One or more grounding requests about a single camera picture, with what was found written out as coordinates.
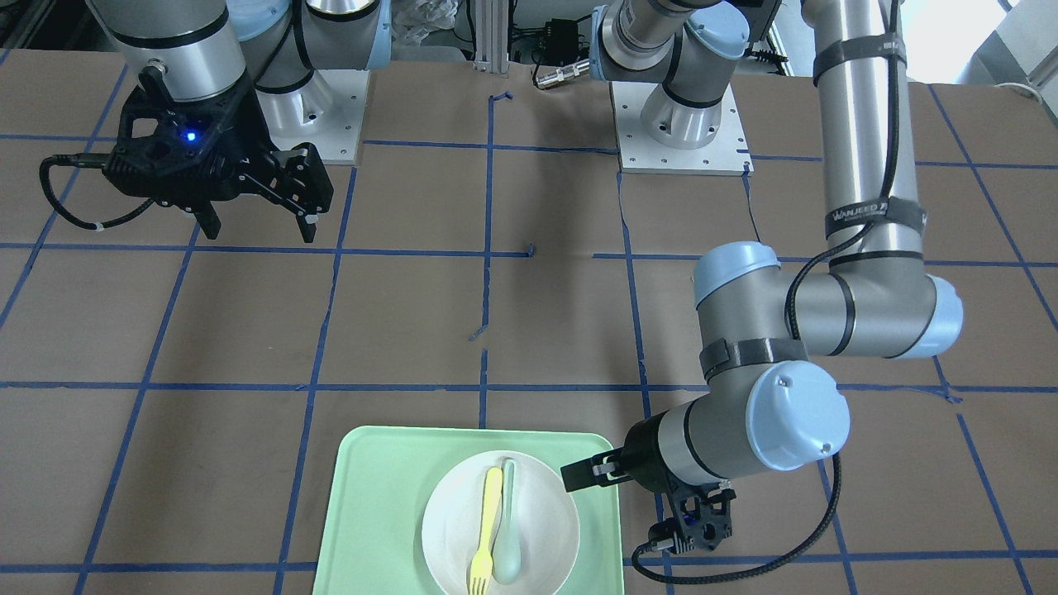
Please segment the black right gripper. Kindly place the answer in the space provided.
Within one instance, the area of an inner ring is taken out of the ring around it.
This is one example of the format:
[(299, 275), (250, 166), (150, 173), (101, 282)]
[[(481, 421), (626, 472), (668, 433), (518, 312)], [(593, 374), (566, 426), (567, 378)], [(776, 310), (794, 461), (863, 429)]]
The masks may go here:
[(162, 79), (140, 79), (103, 176), (125, 195), (191, 213), (208, 240), (222, 229), (214, 203), (254, 193), (286, 208), (303, 242), (313, 244), (334, 193), (317, 147), (272, 142), (252, 79), (189, 102), (175, 100)]

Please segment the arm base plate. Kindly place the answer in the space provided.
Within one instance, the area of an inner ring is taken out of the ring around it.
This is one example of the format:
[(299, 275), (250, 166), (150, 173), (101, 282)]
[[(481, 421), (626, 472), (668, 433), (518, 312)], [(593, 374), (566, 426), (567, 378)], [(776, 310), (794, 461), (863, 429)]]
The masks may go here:
[(621, 169), (636, 174), (752, 174), (751, 151), (732, 88), (718, 104), (693, 108), (661, 84), (612, 82)]
[(311, 143), (325, 164), (355, 165), (370, 79), (369, 71), (318, 70), (298, 90), (258, 90), (272, 142), (280, 150)]

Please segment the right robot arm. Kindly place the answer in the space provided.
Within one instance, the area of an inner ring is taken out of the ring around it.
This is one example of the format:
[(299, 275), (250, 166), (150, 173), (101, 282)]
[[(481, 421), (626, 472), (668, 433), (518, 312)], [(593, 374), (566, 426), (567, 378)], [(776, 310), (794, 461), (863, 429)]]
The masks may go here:
[(178, 208), (209, 240), (215, 204), (260, 196), (305, 242), (334, 195), (325, 163), (351, 159), (349, 98), (327, 73), (393, 57), (388, 1), (91, 1), (136, 76), (116, 146), (83, 158), (114, 188)]

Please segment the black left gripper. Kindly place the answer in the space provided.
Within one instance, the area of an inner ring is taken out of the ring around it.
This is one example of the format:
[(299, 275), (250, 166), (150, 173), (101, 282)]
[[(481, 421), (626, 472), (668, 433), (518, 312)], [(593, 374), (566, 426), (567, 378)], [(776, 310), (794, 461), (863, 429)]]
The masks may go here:
[[(672, 493), (683, 485), (668, 466), (659, 447), (661, 417), (650, 417), (631, 427), (618, 456), (618, 467), (651, 493)], [(618, 479), (612, 476), (615, 464), (605, 456), (579, 459), (560, 468), (560, 477), (567, 493), (589, 487), (612, 487)]]

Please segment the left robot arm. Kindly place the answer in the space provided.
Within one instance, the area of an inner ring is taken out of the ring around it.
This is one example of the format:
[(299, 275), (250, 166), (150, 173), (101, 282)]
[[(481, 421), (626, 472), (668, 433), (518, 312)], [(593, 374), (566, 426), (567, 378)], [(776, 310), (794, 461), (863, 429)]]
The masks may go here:
[(759, 241), (693, 269), (709, 392), (631, 427), (621, 448), (567, 464), (565, 489), (631, 477), (654, 493), (787, 472), (846, 443), (846, 399), (813, 355), (931, 358), (963, 304), (927, 274), (906, 46), (897, 1), (804, 1), (822, 124), (827, 270), (791, 274)]

